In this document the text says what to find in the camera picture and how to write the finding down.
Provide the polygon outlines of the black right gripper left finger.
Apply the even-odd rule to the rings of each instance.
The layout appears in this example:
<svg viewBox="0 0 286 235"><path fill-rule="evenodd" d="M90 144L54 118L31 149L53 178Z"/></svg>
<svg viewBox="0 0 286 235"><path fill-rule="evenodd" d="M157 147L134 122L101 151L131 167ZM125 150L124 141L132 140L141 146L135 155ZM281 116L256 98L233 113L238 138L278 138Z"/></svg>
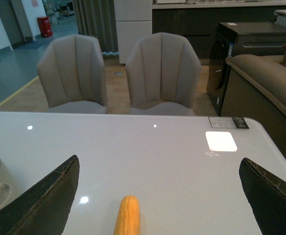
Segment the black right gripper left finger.
<svg viewBox="0 0 286 235"><path fill-rule="evenodd" d="M66 226L79 179L73 155L0 210L0 235L60 235Z"/></svg>

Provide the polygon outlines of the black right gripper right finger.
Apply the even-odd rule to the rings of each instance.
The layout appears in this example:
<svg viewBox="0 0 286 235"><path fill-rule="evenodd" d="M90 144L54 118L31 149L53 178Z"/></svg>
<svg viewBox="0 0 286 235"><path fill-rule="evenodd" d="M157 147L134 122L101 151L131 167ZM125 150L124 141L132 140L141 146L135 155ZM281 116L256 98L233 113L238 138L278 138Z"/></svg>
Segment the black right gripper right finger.
<svg viewBox="0 0 286 235"><path fill-rule="evenodd" d="M286 182L248 158L239 177L261 233L286 235Z"/></svg>

